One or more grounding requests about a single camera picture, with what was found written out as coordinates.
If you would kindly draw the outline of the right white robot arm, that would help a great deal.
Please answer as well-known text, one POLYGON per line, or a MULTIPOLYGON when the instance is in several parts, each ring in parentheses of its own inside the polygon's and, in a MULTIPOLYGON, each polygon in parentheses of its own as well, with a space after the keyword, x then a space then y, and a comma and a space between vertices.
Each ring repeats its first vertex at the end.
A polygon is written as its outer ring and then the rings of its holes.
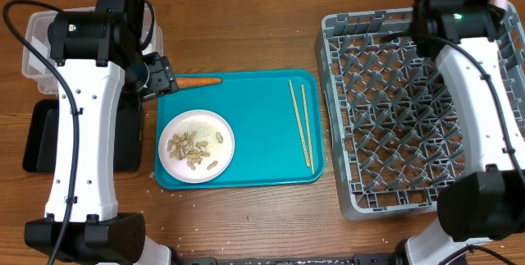
POLYGON ((439 193, 437 217, 400 243, 406 264, 448 264, 524 230, 524 140, 502 80, 500 24, 507 0, 414 0, 406 32, 453 99, 463 177, 439 193))

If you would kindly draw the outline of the wooden chopstick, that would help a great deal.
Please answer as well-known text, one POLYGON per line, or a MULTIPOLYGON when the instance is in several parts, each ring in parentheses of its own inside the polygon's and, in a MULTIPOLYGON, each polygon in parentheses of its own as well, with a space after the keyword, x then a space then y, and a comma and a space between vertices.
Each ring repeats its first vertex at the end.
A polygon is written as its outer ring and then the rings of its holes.
POLYGON ((301 122, 301 119, 300 119, 299 108, 298 108, 297 100, 296 100, 295 93, 294 93, 294 86, 292 84, 292 80, 291 79, 289 79, 289 86, 290 86, 290 94, 291 94, 291 98, 292 98, 292 102, 293 102, 293 106, 294 106, 294 113, 295 113, 295 116, 296 116, 296 121, 297 121, 298 129, 299 129, 299 137, 300 137, 302 148, 303 148, 303 152, 304 152, 304 158, 305 158, 306 166, 307 167, 311 167, 310 160, 309 160, 309 157, 308 157, 308 150, 307 150, 306 143, 305 143, 302 122, 301 122))
POLYGON ((305 87, 304 85, 301 85, 301 93, 302 93, 302 99, 303 99, 303 105, 304 105, 304 117, 305 117, 305 124, 307 129, 307 140, 308 140, 308 155, 309 155, 309 163, 311 172, 313 175, 315 175, 315 166, 313 161, 313 148, 312 148, 312 140, 311 140, 311 132, 310 132, 310 126, 309 126, 309 116, 308 116, 308 103, 305 93, 305 87))

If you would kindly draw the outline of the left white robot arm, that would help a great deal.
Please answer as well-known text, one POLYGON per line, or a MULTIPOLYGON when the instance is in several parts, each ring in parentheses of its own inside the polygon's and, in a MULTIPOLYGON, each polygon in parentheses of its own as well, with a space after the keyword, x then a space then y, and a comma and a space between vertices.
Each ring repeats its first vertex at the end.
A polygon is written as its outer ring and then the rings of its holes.
POLYGON ((58 82, 57 152, 44 216, 25 242, 50 262, 173 264, 173 248, 151 240, 139 212, 120 212, 114 187, 116 116, 122 94, 143 103, 179 87, 171 65, 147 53, 148 0, 97 0, 93 11, 58 10, 51 51, 39 60, 58 82))

